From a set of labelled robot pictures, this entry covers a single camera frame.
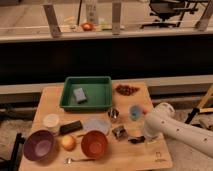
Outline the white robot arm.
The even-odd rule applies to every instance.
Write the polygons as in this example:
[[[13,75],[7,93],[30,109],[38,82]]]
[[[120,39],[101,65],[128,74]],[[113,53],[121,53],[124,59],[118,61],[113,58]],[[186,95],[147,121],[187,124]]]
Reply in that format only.
[[[142,135],[152,141],[163,133],[213,158],[213,132],[174,119],[175,110],[162,102],[144,116]]]

